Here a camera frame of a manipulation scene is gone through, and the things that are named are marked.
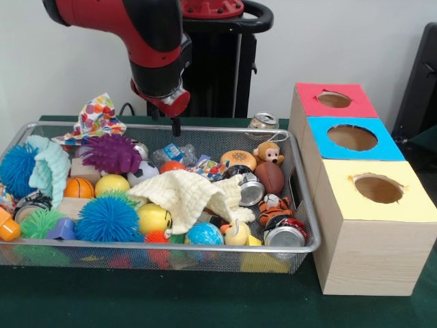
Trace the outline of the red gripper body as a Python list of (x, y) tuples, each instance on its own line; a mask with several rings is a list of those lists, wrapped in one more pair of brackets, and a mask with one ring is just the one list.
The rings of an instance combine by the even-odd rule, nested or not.
[(182, 84), (180, 84), (174, 92), (170, 93), (170, 95), (158, 98), (146, 96), (142, 93), (133, 79), (131, 79), (131, 89), (135, 94), (149, 103), (152, 103), (168, 117), (176, 117), (183, 113), (191, 99), (191, 94), (184, 89)]

